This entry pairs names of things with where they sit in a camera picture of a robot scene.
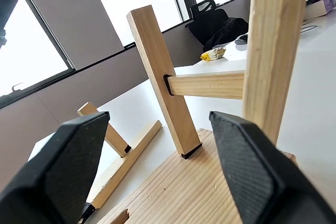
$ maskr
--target yellow snack wrapper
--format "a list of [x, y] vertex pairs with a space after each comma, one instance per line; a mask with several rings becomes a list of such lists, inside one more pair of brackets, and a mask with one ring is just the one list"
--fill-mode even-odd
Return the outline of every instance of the yellow snack wrapper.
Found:
[[205, 61], [218, 60], [223, 57], [225, 53], [224, 47], [218, 47], [207, 52], [202, 53], [201, 59]]

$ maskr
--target gray wall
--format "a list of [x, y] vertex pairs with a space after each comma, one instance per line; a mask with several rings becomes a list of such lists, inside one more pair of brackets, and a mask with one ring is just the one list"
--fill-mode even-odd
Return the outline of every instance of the gray wall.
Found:
[[[122, 48], [100, 0], [35, 0], [80, 69]], [[246, 18], [245, 0], [225, 6]], [[199, 61], [202, 45], [184, 25], [164, 33], [174, 65]], [[77, 116], [85, 102], [101, 106], [147, 79], [136, 48], [57, 82], [0, 110], [0, 189], [27, 161], [35, 142]]]
[[34, 0], [77, 69], [123, 49], [100, 0]]

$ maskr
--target white table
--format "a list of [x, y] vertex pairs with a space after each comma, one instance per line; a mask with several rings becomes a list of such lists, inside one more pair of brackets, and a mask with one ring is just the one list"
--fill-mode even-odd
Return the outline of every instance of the white table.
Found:
[[[336, 85], [333, 74], [336, 65], [336, 43], [333, 42], [336, 11], [314, 19], [305, 26], [308, 25], [318, 25], [318, 28], [301, 35], [277, 146], [296, 155], [302, 171], [336, 209]], [[175, 71], [176, 74], [189, 74], [243, 70], [246, 67], [246, 46], [229, 44], [225, 57], [212, 62], [201, 61], [194, 66], [176, 68]], [[211, 130], [209, 111], [241, 116], [242, 101], [239, 100], [199, 97], [185, 97], [185, 100], [197, 129]], [[163, 129], [88, 223], [99, 221], [176, 151], [149, 81], [106, 103], [99, 110], [110, 112], [110, 123], [131, 146], [136, 134], [147, 123], [160, 120]], [[48, 139], [38, 142], [31, 156]], [[118, 155], [104, 143], [98, 174], [116, 158]]]

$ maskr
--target wooden joint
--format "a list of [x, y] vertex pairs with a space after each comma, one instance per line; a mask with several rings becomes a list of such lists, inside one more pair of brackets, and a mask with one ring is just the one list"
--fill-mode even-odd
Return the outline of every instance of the wooden joint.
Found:
[[171, 76], [170, 74], [165, 74], [165, 75], [163, 76], [163, 80], [164, 80], [164, 83], [166, 84], [168, 93], [169, 93], [170, 95], [174, 95], [174, 94], [172, 93], [172, 90], [170, 89], [170, 85], [169, 85], [169, 80], [168, 80], [168, 78], [169, 78], [170, 76]]

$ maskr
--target light wood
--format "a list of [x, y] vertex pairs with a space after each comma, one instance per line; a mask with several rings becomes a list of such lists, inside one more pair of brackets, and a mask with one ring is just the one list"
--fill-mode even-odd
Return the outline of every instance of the light wood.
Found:
[[128, 153], [127, 157], [118, 158], [105, 170], [99, 177], [99, 180], [93, 184], [87, 202], [91, 203], [96, 209], [101, 208], [141, 153], [146, 149], [161, 126], [160, 121], [155, 121], [139, 134], [137, 137], [137, 139], [139, 139], [138, 143], [135, 148]]
[[142, 62], [153, 85], [178, 153], [186, 155], [201, 143], [184, 97], [168, 93], [163, 76], [174, 76], [174, 67], [152, 6], [127, 15]]
[[[83, 116], [98, 113], [98, 110], [91, 102], [87, 102], [77, 111], [77, 113]], [[107, 125], [105, 141], [109, 143], [120, 157], [125, 157], [127, 155], [125, 150], [128, 148], [128, 143], [119, 135], [111, 124]]]
[[276, 144], [306, 0], [251, 0], [243, 114]]
[[128, 214], [128, 209], [124, 210], [115, 218], [111, 224], [124, 224], [128, 219], [130, 218], [130, 215]]
[[296, 161], [295, 155], [288, 153], [288, 152], [282, 152], [289, 160], [291, 160], [296, 166], [298, 166], [298, 163]]
[[132, 223], [241, 223], [226, 183], [211, 131], [199, 130], [203, 148], [190, 159], [172, 154], [98, 224], [110, 224], [128, 209]]
[[244, 71], [171, 76], [168, 78], [174, 95], [239, 99], [243, 97]]

